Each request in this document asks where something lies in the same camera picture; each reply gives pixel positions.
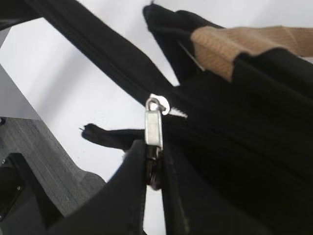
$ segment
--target zipper pull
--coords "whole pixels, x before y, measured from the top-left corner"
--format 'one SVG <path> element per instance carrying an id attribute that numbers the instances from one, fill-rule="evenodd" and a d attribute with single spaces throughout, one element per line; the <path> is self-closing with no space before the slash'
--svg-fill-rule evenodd
<path id="1" fill-rule="evenodd" d="M 170 112 L 166 98 L 151 94 L 146 102 L 145 142 L 147 145 L 147 184 L 154 190 L 161 188 L 159 172 L 163 154 L 162 115 Z"/>

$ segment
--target zipper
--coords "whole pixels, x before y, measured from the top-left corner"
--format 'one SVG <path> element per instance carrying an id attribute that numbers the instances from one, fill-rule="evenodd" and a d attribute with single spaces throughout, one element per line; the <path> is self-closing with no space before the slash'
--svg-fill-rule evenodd
<path id="1" fill-rule="evenodd" d="M 163 156 L 162 116 L 170 112 L 170 105 L 163 96 L 151 94 L 146 102 L 145 143 L 147 153 L 147 185 L 161 188 L 161 159 Z"/>
<path id="2" fill-rule="evenodd" d="M 131 49 L 134 52 L 134 60 L 138 59 L 143 61 L 143 67 L 153 67 L 148 72 L 140 74 L 140 79 L 136 79 L 134 70 L 129 68 L 124 69 L 126 60 L 118 61 L 116 57 L 112 57 L 112 51 L 109 51 L 107 47 L 101 45 L 105 44 L 105 40 L 102 43 L 101 38 L 104 37 L 101 34 L 99 37 L 95 31 L 107 32 L 109 34 L 109 40 L 114 40 L 114 36 L 117 37 L 117 33 L 113 32 L 91 12 L 89 12 L 84 6 L 75 0 L 25 0 L 31 7 L 38 11 L 46 20 L 48 20 L 57 30 L 59 30 L 64 36 L 68 38 L 79 50 L 81 50 L 96 66 L 102 70 L 108 77 L 110 77 L 118 86 L 135 98 L 139 103 L 145 105 L 145 101 L 149 98 L 151 93 L 158 93 L 164 96 L 168 96 L 172 87 L 168 80 L 160 73 L 155 65 L 144 55 L 139 49 Z M 64 9 L 68 9 L 71 13 L 65 15 Z M 76 14 L 81 14 L 81 18 L 88 24 L 91 24 L 90 30 L 79 25 L 79 21 L 73 21 L 72 18 Z M 135 47 L 130 44 L 126 39 L 118 35 L 118 39 L 121 40 L 123 47 L 131 48 Z M 151 80 L 145 80 L 143 76 L 154 76 L 153 83 Z"/>

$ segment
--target zipper tape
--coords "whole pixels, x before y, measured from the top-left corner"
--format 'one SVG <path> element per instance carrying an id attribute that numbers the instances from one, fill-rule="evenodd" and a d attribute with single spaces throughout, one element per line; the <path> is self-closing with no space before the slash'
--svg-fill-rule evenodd
<path id="1" fill-rule="evenodd" d="M 172 84 L 138 48 L 76 0 L 25 0 L 100 70 L 142 105 Z"/>

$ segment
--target black fabric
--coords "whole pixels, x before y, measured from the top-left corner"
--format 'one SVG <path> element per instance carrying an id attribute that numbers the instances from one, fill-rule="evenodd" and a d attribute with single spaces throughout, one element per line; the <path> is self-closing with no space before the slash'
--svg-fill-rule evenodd
<path id="1" fill-rule="evenodd" d="M 190 57 L 190 55 L 195 56 L 194 46 L 190 41 L 191 33 L 203 26 L 217 28 L 221 28 L 221 26 L 213 24 L 191 12 L 172 12 L 156 4 L 146 6 L 143 14 L 148 29 L 171 64 L 179 82 L 182 83 L 188 80 L 200 71 Z"/>
<path id="2" fill-rule="evenodd" d="M 123 164 L 103 189 L 47 234 L 143 234 L 145 170 L 145 144 L 135 141 Z"/>
<path id="3" fill-rule="evenodd" d="M 144 130 L 107 131 L 94 124 L 88 124 L 82 132 L 82 137 L 95 144 L 127 151 L 135 140 L 144 139 Z"/>
<path id="4" fill-rule="evenodd" d="M 0 31 L 40 17 L 24 0 L 2 0 L 0 2 Z"/>
<path id="5" fill-rule="evenodd" d="M 188 114 L 163 118 L 164 139 L 174 151 L 163 175 L 168 231 L 186 233 L 186 218 L 198 234 L 210 229 L 212 234 L 313 233 L 313 65 L 281 49 L 258 57 L 242 54 L 228 83 L 201 72 L 181 47 L 192 54 L 192 31 L 218 26 L 151 5 L 144 15 L 181 83 L 173 88 L 141 51 L 75 0 L 26 2 L 141 104 L 150 93 L 164 95 Z M 95 126 L 84 134 L 124 150 L 137 135 L 142 138 L 142 131 L 103 132 Z M 87 234 L 90 228 L 95 235 L 140 234 L 143 149 L 143 141 L 135 142 L 111 183 L 49 234 Z M 197 199 L 202 193 L 211 202 Z"/>
<path id="6" fill-rule="evenodd" d="M 185 158 L 181 142 L 165 143 L 163 158 L 162 195 L 168 234 L 272 234 L 203 180 Z"/>
<path id="7" fill-rule="evenodd" d="M 139 103 L 151 93 L 167 96 L 172 85 L 154 63 L 79 2 L 25 1 Z"/>

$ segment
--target black object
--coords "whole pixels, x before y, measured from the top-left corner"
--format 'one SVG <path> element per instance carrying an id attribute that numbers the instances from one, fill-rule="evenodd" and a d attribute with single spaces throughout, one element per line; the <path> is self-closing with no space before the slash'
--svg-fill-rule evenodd
<path id="1" fill-rule="evenodd" d="M 43 234 L 63 218 L 21 154 L 6 158 L 0 177 L 0 227 L 4 235 Z"/>
<path id="2" fill-rule="evenodd" d="M 138 102 L 144 104 L 151 93 L 163 95 L 188 114 L 163 118 L 168 233 L 313 233 L 311 64 L 281 48 L 258 56 L 241 53 L 233 61 L 232 83 L 226 82 L 192 59 L 193 31 L 220 26 L 152 4 L 144 16 L 180 81 L 173 87 L 144 53 L 75 0 L 25 2 Z M 115 194 L 111 184 L 49 234 L 142 233 L 145 146 L 141 140 L 131 147 L 142 133 L 86 127 L 83 136 L 92 142 L 130 148 L 133 162 L 126 158 L 112 179 L 129 189 L 121 190 L 129 198 Z"/>
<path id="3" fill-rule="evenodd" d="M 5 125 L 6 123 L 6 117 L 0 117 L 0 126 Z"/>
<path id="4" fill-rule="evenodd" d="M 0 2 L 0 30 L 41 17 L 23 0 Z"/>

